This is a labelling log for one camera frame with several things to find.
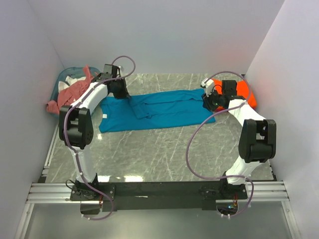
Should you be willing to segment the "teal blue t shirt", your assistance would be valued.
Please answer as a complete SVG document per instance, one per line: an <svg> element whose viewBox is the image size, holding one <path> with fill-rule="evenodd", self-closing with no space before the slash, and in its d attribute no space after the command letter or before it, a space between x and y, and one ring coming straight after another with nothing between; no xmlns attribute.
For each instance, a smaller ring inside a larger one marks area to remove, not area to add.
<svg viewBox="0 0 319 239"><path fill-rule="evenodd" d="M101 133L201 124L212 115L202 101L203 89L177 90L125 99L106 97L101 103Z"/></svg>

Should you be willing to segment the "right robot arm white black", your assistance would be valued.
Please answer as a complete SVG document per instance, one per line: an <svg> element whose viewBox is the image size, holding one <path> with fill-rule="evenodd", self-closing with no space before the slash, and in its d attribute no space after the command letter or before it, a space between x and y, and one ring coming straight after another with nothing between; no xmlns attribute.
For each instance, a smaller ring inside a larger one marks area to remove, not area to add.
<svg viewBox="0 0 319 239"><path fill-rule="evenodd" d="M244 189L251 173L276 154L277 125L255 110L250 87L245 81L204 79L201 83L203 107L211 112L228 111L242 126L238 143L239 156L223 174L219 194L225 199Z"/></svg>

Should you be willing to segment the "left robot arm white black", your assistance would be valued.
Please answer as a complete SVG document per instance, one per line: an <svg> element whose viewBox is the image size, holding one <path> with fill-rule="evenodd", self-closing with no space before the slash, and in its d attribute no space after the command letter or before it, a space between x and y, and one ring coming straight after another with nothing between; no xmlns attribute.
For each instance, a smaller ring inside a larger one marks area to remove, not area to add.
<svg viewBox="0 0 319 239"><path fill-rule="evenodd" d="M94 130L92 112L108 94L116 99L130 95L122 67L104 65L103 72L92 78L88 88L69 106L62 106L59 113L59 137L71 152L76 169L76 179L71 197L95 200L100 197L98 175L92 163L90 144Z"/></svg>

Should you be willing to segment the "folded orange t shirt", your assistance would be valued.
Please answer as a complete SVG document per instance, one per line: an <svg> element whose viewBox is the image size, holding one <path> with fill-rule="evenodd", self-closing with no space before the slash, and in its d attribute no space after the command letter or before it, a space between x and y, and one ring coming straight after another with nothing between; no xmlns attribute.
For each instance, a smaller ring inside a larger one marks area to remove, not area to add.
<svg viewBox="0 0 319 239"><path fill-rule="evenodd" d="M235 80L217 80L214 79L215 87L213 92L223 95L227 104L230 100L240 99L247 100L248 104L254 109L257 107L257 101L252 91L250 91L247 84L242 80L236 82Z"/></svg>

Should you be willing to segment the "white garment in basket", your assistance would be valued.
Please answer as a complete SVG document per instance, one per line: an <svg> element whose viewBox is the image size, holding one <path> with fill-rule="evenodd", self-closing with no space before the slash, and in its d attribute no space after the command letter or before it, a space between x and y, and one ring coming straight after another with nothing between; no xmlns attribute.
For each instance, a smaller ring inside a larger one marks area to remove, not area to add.
<svg viewBox="0 0 319 239"><path fill-rule="evenodd" d="M62 90L67 89L68 87L70 87L74 83L81 81L81 80L85 80L85 79L86 79L85 76L81 77L81 78L71 78L70 76L67 76L65 81L58 82L58 92L60 93Z"/></svg>

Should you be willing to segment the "black base beam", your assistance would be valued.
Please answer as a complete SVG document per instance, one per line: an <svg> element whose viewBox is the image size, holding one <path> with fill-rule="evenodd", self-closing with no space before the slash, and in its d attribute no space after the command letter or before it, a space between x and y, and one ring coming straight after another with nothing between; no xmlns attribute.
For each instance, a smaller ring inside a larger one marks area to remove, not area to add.
<svg viewBox="0 0 319 239"><path fill-rule="evenodd" d="M104 212L118 210L197 209L216 210L218 200L247 199L243 184L231 186L226 180L190 182L105 182L100 194L84 184L72 187L72 202L96 202Z"/></svg>

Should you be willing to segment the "aluminium frame rail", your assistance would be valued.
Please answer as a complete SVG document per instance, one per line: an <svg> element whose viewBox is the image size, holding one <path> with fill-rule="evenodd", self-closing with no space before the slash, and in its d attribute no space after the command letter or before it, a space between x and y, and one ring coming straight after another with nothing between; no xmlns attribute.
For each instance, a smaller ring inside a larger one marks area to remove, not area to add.
<svg viewBox="0 0 319 239"><path fill-rule="evenodd" d="M27 204L60 204L70 202L71 189L62 183L32 183Z"/></svg>

